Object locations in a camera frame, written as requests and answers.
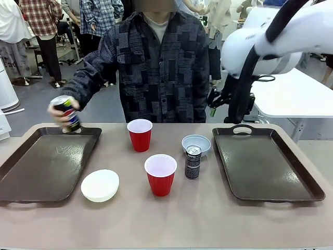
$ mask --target beige table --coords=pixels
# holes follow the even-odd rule
[[[41,124],[20,139],[0,143],[0,164]],[[83,173],[115,170],[120,177],[116,196],[102,204],[86,200],[79,181],[73,195],[55,204],[10,204],[0,207],[0,245],[24,248],[221,247],[296,248],[333,245],[333,189],[282,134],[326,193],[323,202],[307,206],[255,204],[233,197],[214,150],[202,161],[198,180],[184,176],[181,139],[191,133],[212,139],[211,130],[229,124],[154,124],[151,149],[135,153],[125,124],[86,124],[103,133]],[[178,162],[172,190],[154,197],[144,171],[145,160],[157,153]]]

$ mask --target red plastic cup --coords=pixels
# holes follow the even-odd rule
[[[127,125],[130,132],[133,148],[137,152],[144,152],[149,149],[152,123],[145,119],[131,121]]]
[[[153,155],[145,162],[148,181],[152,193],[166,196],[170,193],[177,162],[169,155]]]

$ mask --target black can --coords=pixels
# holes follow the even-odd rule
[[[201,164],[201,148],[190,145],[186,149],[185,176],[189,179],[199,177]]]
[[[74,132],[81,127],[80,120],[76,114],[76,109],[72,106],[71,97],[68,95],[60,95],[54,98],[51,103],[54,109],[62,111],[64,117],[69,118],[70,125],[68,126],[69,132]]]

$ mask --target white bowl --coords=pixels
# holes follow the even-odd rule
[[[89,174],[81,184],[84,197],[92,202],[105,202],[111,199],[119,187],[119,176],[116,172],[102,169]]]
[[[198,134],[191,134],[183,138],[182,146],[184,152],[186,152],[186,149],[190,145],[199,146],[201,148],[202,156],[205,156],[211,147],[210,141],[206,137]]]

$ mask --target can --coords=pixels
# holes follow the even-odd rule
[[[54,109],[62,111],[64,117],[69,118],[70,125],[67,127],[69,132],[74,132],[81,127],[80,120],[76,114],[76,109],[72,106],[71,97],[68,95],[60,95],[51,102]]]
[[[186,148],[185,176],[189,179],[199,177],[201,164],[201,148],[190,145]]]

